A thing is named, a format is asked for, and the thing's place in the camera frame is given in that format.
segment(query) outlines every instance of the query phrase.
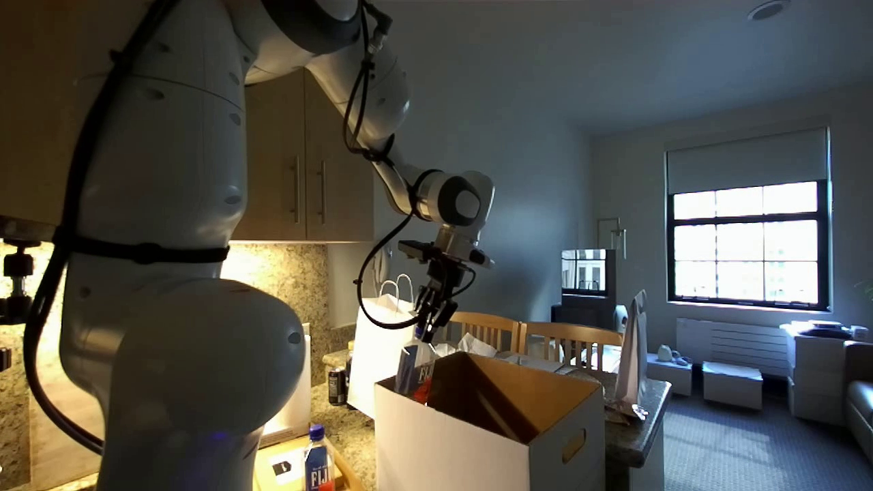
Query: window frame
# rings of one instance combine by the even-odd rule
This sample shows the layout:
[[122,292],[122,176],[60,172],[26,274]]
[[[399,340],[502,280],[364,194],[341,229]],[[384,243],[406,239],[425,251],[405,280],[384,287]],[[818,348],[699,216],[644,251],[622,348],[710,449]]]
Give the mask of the window frame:
[[[757,307],[791,307],[791,310],[829,310],[829,182],[817,182],[817,210],[810,213],[765,213],[765,216],[714,216],[714,218],[675,218],[678,194],[665,198],[665,251],[668,251],[668,300],[672,302],[710,302],[710,306],[757,306]],[[721,224],[791,224],[791,220],[817,220],[818,224],[818,302],[784,302],[784,300],[731,300],[731,298],[699,298],[699,293],[678,293],[678,227],[721,227]]]

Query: window blind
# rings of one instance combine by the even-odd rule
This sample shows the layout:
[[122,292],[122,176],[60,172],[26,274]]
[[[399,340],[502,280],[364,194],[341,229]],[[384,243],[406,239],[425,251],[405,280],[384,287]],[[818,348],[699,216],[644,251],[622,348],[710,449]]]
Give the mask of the window blind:
[[807,128],[753,138],[672,146],[668,194],[806,182],[829,176],[829,132]]

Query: lamp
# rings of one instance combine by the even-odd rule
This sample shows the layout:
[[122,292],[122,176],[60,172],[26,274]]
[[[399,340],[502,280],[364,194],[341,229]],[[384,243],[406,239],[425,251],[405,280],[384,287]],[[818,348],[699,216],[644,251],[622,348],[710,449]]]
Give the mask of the lamp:
[[629,227],[620,218],[597,218],[597,243],[629,259]]

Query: radiator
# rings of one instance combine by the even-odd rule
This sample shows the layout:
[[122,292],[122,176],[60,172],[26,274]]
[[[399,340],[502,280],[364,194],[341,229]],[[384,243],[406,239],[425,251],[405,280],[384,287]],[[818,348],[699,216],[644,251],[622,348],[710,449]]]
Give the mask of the radiator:
[[790,377],[791,334],[779,323],[678,319],[678,348],[693,362],[753,366],[766,377]]

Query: backsplash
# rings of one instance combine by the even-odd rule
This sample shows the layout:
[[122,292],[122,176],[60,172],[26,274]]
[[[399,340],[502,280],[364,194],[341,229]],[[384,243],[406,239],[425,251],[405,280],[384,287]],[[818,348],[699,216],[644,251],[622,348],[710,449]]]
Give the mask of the backsplash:
[[[35,259],[35,274],[30,274],[27,292],[35,288],[52,248],[41,246],[30,248],[30,254]],[[326,246],[233,243],[233,254],[223,262],[223,277],[238,277],[275,293],[298,310],[300,322],[312,323],[312,382],[326,382],[322,353],[343,348],[352,338],[352,330],[333,330],[331,323]],[[0,283],[0,298],[7,298],[8,280],[0,277]],[[49,397],[71,419],[102,435],[99,403],[60,370],[58,306],[41,338],[41,378]],[[16,362],[12,370],[0,374],[0,487],[45,491],[94,473],[99,469],[99,456],[60,434],[27,396],[19,338],[23,326],[0,326],[0,345],[15,348]]]

